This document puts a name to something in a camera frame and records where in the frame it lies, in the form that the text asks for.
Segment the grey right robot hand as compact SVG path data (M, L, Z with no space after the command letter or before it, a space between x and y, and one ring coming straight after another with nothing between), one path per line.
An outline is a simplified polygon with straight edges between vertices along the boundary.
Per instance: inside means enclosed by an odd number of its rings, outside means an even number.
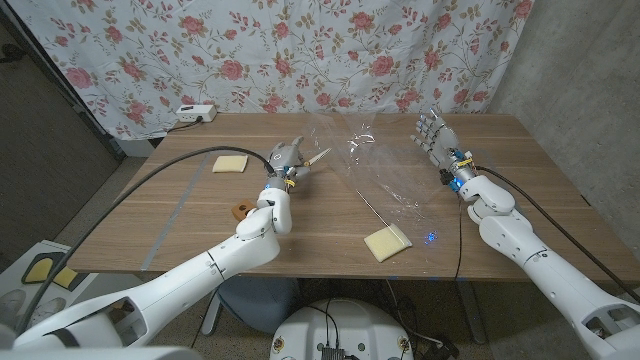
M417 135L411 135L411 140L438 168L444 185L457 191L477 175L472 153L463 152L459 148L457 135L442 116L433 110L428 114L421 114L416 122L416 131Z

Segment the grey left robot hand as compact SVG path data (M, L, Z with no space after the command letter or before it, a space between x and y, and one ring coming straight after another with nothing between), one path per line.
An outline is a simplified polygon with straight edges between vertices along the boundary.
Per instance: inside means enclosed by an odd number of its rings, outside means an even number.
M286 180L298 183L309 176L311 169L304 164L304 157L300 152L300 145L303 141L304 137L299 136L291 144L280 142L272 149L269 164L275 174L269 176L267 180L269 187L284 190Z

